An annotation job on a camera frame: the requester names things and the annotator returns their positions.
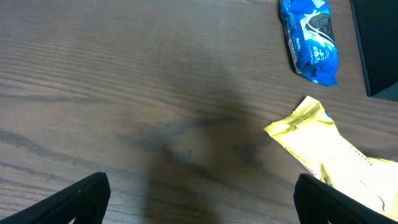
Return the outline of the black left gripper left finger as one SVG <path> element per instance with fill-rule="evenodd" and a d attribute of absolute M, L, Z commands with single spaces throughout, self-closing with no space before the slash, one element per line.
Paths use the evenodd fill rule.
<path fill-rule="evenodd" d="M 1 220 L 1 224 L 101 224 L 111 190 L 106 173 L 95 172 L 50 197 Z"/>

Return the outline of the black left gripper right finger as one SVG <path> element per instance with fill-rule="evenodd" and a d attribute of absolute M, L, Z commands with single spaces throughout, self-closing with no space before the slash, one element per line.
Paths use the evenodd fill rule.
<path fill-rule="evenodd" d="M 301 224 L 397 224 L 309 174 L 299 175 L 294 204 Z"/>

